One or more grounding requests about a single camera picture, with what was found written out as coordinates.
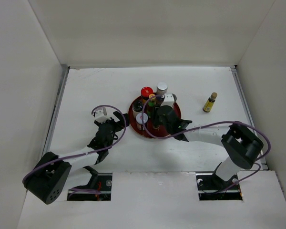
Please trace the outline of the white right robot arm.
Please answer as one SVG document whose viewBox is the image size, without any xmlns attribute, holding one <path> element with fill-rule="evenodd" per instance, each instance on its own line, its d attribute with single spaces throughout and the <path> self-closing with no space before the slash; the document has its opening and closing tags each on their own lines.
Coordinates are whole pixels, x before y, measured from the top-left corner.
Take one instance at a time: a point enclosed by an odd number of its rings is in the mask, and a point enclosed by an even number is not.
<svg viewBox="0 0 286 229">
<path fill-rule="evenodd" d="M 251 169 L 264 147 L 252 132 L 252 126 L 237 121 L 222 121 L 194 127 L 191 120 L 179 118 L 167 105 L 152 112 L 152 124 L 163 126 L 176 140 L 210 143 L 226 150 L 228 158 L 216 167 L 210 181 L 219 192 L 235 186 L 235 183 L 232 184 L 233 176 L 242 169 Z"/>
</svg>

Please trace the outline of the silver lid blue label jar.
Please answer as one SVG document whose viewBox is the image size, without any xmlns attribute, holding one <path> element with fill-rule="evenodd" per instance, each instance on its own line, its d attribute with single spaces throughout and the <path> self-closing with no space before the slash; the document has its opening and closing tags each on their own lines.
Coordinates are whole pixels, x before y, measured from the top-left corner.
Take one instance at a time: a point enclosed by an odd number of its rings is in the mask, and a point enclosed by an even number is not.
<svg viewBox="0 0 286 229">
<path fill-rule="evenodd" d="M 165 82 L 159 82 L 157 84 L 157 90 L 156 90 L 156 95 L 164 95 L 167 93 L 168 85 Z M 160 105 L 162 103 L 163 99 L 161 97 L 156 98 L 156 104 Z"/>
</svg>

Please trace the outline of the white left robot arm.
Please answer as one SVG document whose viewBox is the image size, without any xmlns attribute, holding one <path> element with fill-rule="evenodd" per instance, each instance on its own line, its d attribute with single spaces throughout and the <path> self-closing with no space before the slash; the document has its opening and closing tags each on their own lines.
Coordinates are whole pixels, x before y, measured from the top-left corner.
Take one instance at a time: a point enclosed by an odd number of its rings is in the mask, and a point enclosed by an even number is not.
<svg viewBox="0 0 286 229">
<path fill-rule="evenodd" d="M 83 193 L 101 195 L 102 184 L 98 181 L 99 173 L 93 166 L 108 156 L 109 149 L 121 140 L 117 133 L 125 132 L 129 126 L 128 114 L 121 114 L 119 111 L 113 114 L 118 121 L 104 115 L 102 110 L 96 111 L 94 123 L 98 126 L 98 131 L 91 142 L 85 148 L 68 156 L 59 156 L 53 152 L 45 153 L 35 168 L 23 179 L 24 187 L 48 205 L 59 197 L 69 174 L 84 168 L 90 174 L 85 174 L 81 178 L 82 186 L 70 189 L 68 198 Z"/>
</svg>

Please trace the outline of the red lid chili sauce jar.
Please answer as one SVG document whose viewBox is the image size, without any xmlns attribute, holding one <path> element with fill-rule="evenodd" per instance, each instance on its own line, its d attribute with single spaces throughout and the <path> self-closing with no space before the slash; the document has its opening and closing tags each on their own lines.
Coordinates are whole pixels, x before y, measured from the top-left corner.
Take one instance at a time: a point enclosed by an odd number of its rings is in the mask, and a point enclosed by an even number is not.
<svg viewBox="0 0 286 229">
<path fill-rule="evenodd" d="M 151 94 L 153 94 L 153 89 L 151 87 L 145 86 L 141 89 L 141 101 L 143 104 L 146 103 Z"/>
</svg>

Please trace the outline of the grey lid spice jar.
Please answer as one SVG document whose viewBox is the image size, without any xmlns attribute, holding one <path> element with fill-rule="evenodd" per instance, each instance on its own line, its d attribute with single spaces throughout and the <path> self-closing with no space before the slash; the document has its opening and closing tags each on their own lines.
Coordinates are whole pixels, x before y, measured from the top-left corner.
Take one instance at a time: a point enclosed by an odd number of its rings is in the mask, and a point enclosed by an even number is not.
<svg viewBox="0 0 286 229">
<path fill-rule="evenodd" d="M 136 126 L 140 131 L 143 131 L 143 125 L 148 122 L 148 115 L 146 113 L 139 113 L 136 117 Z"/>
</svg>

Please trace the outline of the small black cap spice jar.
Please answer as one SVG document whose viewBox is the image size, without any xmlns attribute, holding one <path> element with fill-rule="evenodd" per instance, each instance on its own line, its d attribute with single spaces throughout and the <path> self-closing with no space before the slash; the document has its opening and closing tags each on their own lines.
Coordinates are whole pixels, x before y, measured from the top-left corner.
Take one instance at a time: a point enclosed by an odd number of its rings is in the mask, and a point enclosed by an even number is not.
<svg viewBox="0 0 286 229">
<path fill-rule="evenodd" d="M 153 125 L 153 129 L 154 129 L 155 131 L 158 131 L 158 130 L 160 129 L 160 126 L 159 126 L 159 125 Z"/>
</svg>

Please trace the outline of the yellow label small oil bottle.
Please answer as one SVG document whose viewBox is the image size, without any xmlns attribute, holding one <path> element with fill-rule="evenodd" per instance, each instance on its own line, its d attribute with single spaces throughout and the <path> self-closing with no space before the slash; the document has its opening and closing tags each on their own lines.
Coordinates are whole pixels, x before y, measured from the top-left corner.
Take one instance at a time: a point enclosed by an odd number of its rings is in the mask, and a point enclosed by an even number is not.
<svg viewBox="0 0 286 229">
<path fill-rule="evenodd" d="M 206 101 L 205 105 L 203 106 L 203 111 L 204 112 L 210 112 L 214 103 L 215 103 L 215 100 L 217 98 L 217 93 L 216 92 L 213 92 L 210 97 L 208 98 L 208 100 Z"/>
</svg>

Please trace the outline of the right robot arm base mount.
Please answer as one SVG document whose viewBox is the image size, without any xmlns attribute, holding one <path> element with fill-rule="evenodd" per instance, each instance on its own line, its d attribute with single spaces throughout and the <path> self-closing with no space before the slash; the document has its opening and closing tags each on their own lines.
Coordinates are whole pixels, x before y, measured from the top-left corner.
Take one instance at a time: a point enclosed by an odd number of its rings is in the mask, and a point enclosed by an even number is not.
<svg viewBox="0 0 286 229">
<path fill-rule="evenodd" d="M 200 201 L 243 200 L 237 175 L 223 181 L 211 173 L 197 173 L 196 182 Z"/>
</svg>

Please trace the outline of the black lid seasoning bottle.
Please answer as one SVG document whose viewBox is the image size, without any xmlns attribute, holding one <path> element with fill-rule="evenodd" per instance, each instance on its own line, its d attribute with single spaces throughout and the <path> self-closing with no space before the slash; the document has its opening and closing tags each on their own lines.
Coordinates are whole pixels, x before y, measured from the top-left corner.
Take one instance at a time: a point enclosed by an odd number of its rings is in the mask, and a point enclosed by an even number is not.
<svg viewBox="0 0 286 229">
<path fill-rule="evenodd" d="M 132 106 L 133 117 L 136 118 L 143 110 L 143 103 L 141 100 L 135 100 Z"/>
</svg>

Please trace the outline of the left robot arm base mount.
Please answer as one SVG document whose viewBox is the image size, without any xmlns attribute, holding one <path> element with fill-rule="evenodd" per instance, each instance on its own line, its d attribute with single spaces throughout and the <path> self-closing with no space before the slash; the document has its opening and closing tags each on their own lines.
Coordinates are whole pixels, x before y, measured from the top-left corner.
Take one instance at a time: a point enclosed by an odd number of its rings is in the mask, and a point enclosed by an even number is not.
<svg viewBox="0 0 286 229">
<path fill-rule="evenodd" d="M 86 185 L 68 190 L 67 201 L 110 201 L 112 194 L 112 173 L 99 173 L 90 166 L 84 167 L 90 174 Z"/>
</svg>

